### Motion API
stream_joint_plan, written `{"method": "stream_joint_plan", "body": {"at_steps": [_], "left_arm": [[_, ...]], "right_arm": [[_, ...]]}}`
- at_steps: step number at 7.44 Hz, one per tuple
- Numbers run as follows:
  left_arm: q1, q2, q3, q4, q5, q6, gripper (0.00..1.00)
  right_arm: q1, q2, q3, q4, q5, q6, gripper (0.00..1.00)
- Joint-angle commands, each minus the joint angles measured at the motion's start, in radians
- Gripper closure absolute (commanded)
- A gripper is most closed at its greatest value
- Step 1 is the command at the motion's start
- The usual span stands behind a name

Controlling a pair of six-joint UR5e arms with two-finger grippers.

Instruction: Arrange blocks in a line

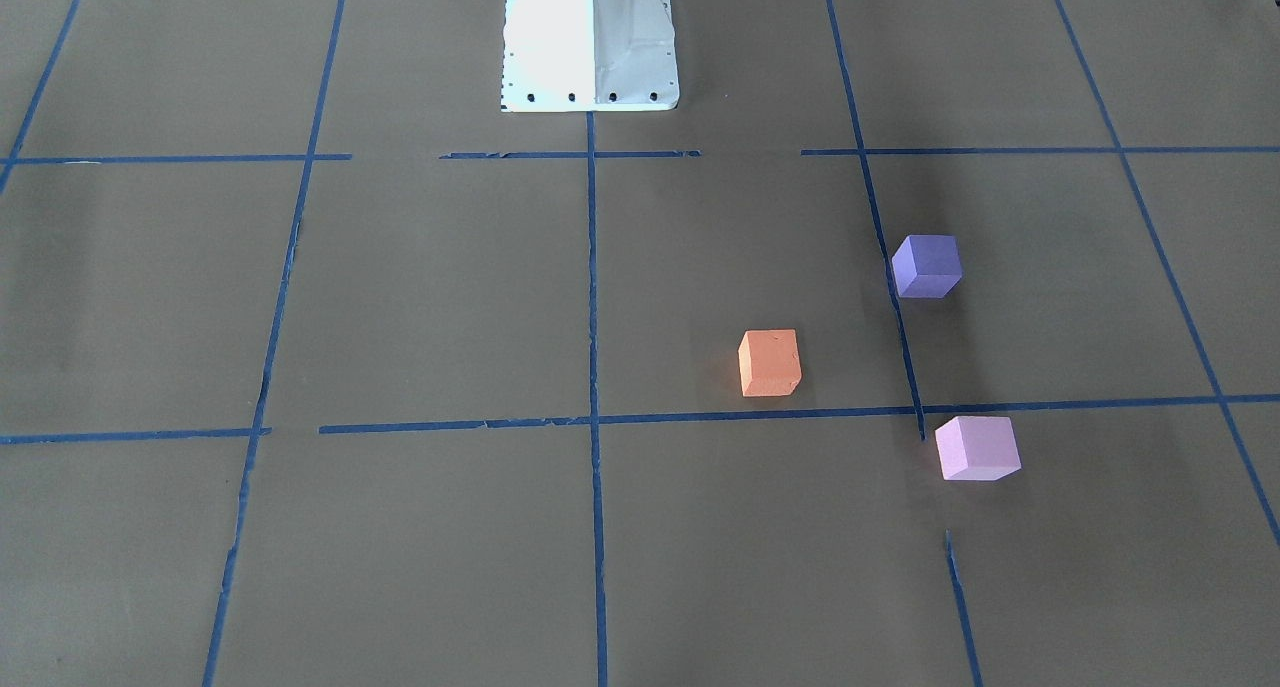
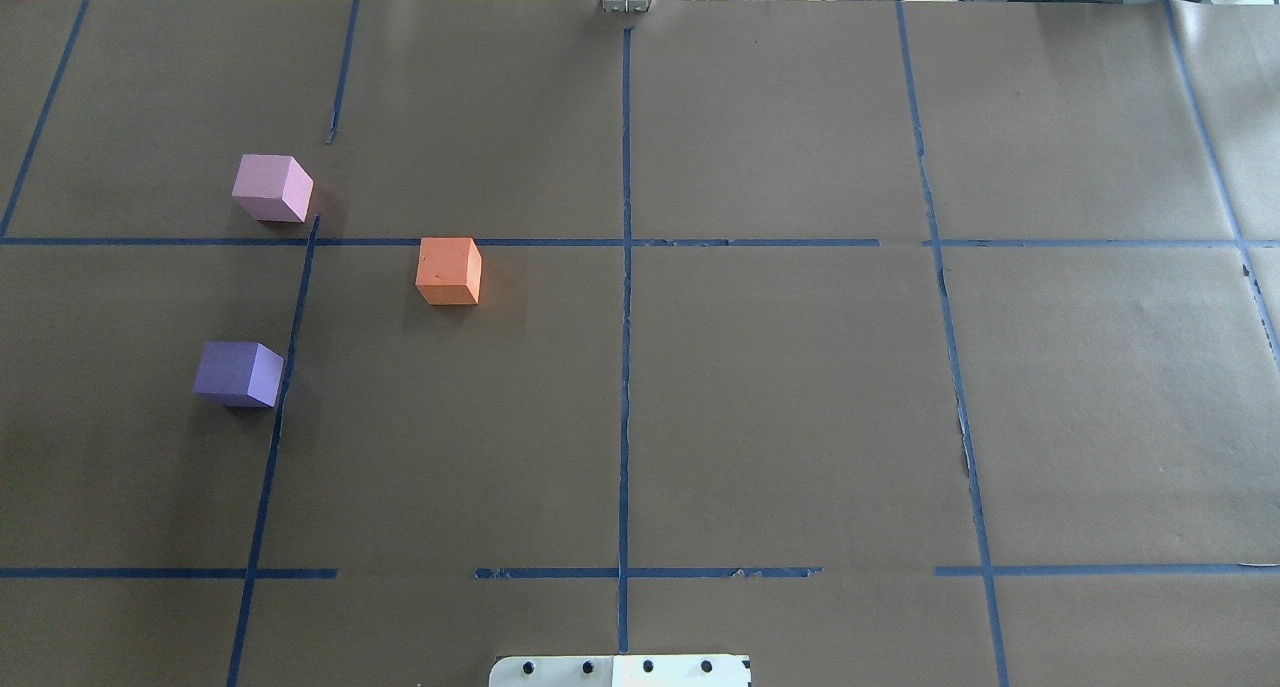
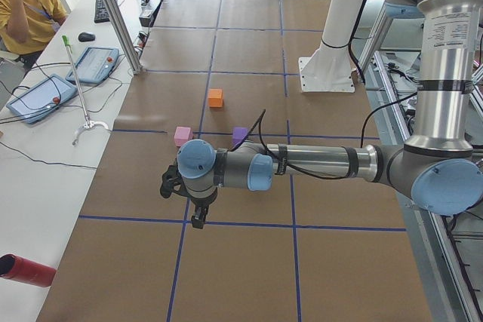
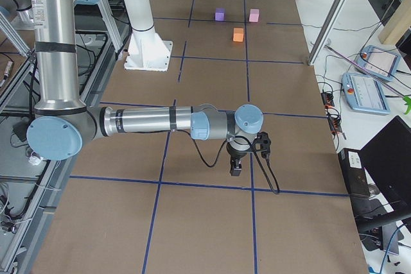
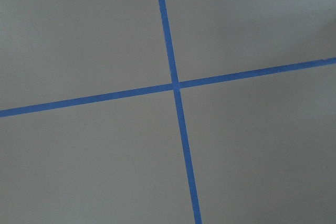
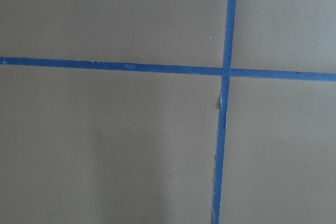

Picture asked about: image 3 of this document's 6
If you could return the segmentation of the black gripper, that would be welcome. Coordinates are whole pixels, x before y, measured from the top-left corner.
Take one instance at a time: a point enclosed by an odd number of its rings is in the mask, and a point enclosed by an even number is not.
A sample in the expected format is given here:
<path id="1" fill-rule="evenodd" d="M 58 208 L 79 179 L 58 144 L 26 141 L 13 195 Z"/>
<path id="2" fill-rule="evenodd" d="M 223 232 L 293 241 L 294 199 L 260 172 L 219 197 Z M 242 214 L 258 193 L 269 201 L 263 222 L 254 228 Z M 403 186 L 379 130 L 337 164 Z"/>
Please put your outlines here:
<path id="1" fill-rule="evenodd" d="M 179 196 L 187 197 L 195 205 L 195 212 L 191 216 L 192 227 L 205 227 L 205 221 L 208 215 L 210 203 L 208 202 L 207 198 L 197 198 L 194 195 L 194 192 L 188 190 L 185 182 L 183 181 L 183 177 L 178 170 L 176 161 L 169 165 L 167 170 L 162 174 L 162 184 L 159 191 L 163 198 L 169 198 L 173 193 Z"/>

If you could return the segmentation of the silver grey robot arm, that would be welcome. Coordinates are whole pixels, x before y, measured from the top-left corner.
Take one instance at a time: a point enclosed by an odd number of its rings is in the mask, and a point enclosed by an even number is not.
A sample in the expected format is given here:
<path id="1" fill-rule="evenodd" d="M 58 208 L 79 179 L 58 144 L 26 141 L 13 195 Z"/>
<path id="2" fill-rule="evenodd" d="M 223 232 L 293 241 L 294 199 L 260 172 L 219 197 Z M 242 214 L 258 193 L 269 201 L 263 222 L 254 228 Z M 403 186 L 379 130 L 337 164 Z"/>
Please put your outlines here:
<path id="1" fill-rule="evenodd" d="M 414 132 L 402 146 L 294 146 L 243 140 L 215 149 L 184 143 L 163 174 L 160 194 L 188 198 L 191 223 L 205 224 L 221 187 L 266 191 L 275 175 L 362 178 L 390 186 L 429 212 L 453 216 L 482 197 L 482 174 L 465 138 L 482 0 L 385 0 L 391 18 L 421 17 L 423 38 Z"/>

